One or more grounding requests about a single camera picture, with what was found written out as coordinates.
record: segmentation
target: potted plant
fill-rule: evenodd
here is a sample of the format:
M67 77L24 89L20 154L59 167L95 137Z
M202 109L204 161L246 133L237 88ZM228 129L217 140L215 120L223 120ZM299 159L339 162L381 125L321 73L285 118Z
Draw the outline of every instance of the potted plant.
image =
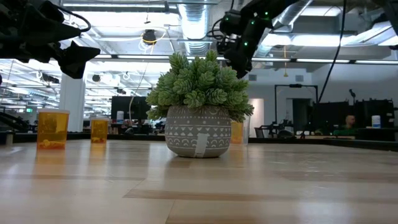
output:
M159 78L147 97L156 106L149 119L166 119L167 147L183 157L218 157L231 140L231 120L251 116L247 80L238 80L230 67L220 68L217 52L206 59L170 56L171 69Z

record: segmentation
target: translucent orange cup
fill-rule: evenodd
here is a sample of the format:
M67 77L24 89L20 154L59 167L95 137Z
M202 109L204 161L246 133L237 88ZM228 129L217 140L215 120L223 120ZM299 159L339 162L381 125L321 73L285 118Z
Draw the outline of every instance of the translucent orange cup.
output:
M45 108L38 111L37 149L65 149L69 111Z
M108 123L108 118L91 119L91 143L106 143Z

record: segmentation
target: succulent plant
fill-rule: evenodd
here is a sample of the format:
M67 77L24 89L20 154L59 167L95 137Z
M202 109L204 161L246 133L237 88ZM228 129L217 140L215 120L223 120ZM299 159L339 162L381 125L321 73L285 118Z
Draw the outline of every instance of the succulent plant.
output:
M178 53L170 56L171 69L159 78L149 93L148 104L156 106L147 112L149 119L165 118L170 106L221 106L232 120L243 122L244 115L253 114L246 90L247 80L238 80L230 67L220 68L217 52L209 51L206 59L195 57L192 63Z

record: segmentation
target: black cable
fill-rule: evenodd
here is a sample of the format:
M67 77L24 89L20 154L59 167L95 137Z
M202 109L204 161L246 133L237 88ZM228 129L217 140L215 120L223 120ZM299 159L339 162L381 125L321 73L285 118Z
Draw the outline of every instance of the black cable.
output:
M326 80L325 80L325 83L323 84L322 91L321 91L321 94L320 94L320 96L319 96L318 102L317 102L316 105L314 106L314 109L312 109L311 114L310 114L310 116L309 116L310 122L307 123L307 125L305 125L304 131L302 132L302 135L301 135L300 138L305 138L305 131L307 130L309 124L313 125L313 122L312 122L312 121L313 121L314 111L317 110L318 105L320 104L320 102L321 102L321 100L322 100L322 97L323 97L323 94L324 94L324 92L325 92L326 86L328 85L328 82L329 82L329 78L330 78L330 75L331 75L331 71L333 70L333 67L335 66L335 63L336 63L338 54L339 54L339 52L340 52L341 40L343 39L344 27L345 27L345 20L346 20L346 8L347 8L347 0L344 0L344 1L343 1L343 12L342 12L342 13L343 13L343 16L342 16L342 18L341 18L340 41L339 41L339 44L338 44L338 46L337 46L336 55L335 55L335 57L334 57L334 59L333 59L333 62L331 63L331 66L330 66L328 75L326 76Z
M87 24L87 28L82 29L81 32L87 32L87 31L89 31L89 30L91 29L91 24L90 24L90 22L88 22L88 20L87 20L86 18L84 18L83 16L78 15L78 14L75 14L75 13L69 11L68 9L64 9L64 8L62 8L62 7L60 7L60 6L56 6L56 7L57 7L59 10L63 11L63 12L66 12L66 13L68 13L68 14L71 14L71 15L73 15L73 16L75 16L75 17L81 19L81 20L83 20L83 21Z
M337 46L336 55L335 55L335 57L334 57L334 59L333 59L333 62L331 63L331 66L330 66L328 75L326 76L325 83L323 84L323 88L322 88L321 94L320 94L320 96L319 96L318 103L320 103L321 100L322 100L322 97L323 97L323 94L324 94L324 92L325 92L326 86L328 85L328 82L329 82L329 78L330 78L330 75L331 75L331 71L333 70L333 67L335 66L335 63L336 63L338 54L340 53L341 40L343 39L344 26L345 26L345 21L346 21L346 10L347 10L347 0L344 0L344 1L343 1L343 17L341 18L340 41L339 41L339 44L338 44L338 46Z
M215 35L215 34L214 34L215 31L220 31L219 29L215 29L215 27L216 27L216 25L217 25L219 22L221 22L222 20L223 20L223 18L218 19L218 20L213 24L213 27L211 27L211 30L210 30L209 32L207 32L207 34L206 34L207 37L212 37L212 38L214 38L214 39L216 39L216 40L222 40L223 38L225 38L225 35L221 35L221 34Z

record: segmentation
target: green shirt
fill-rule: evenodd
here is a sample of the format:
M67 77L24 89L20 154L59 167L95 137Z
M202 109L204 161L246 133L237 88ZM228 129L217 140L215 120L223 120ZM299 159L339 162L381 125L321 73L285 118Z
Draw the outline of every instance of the green shirt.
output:
M347 126L343 126L344 130L336 130L333 132L335 136L354 136L357 133L355 128L347 128Z

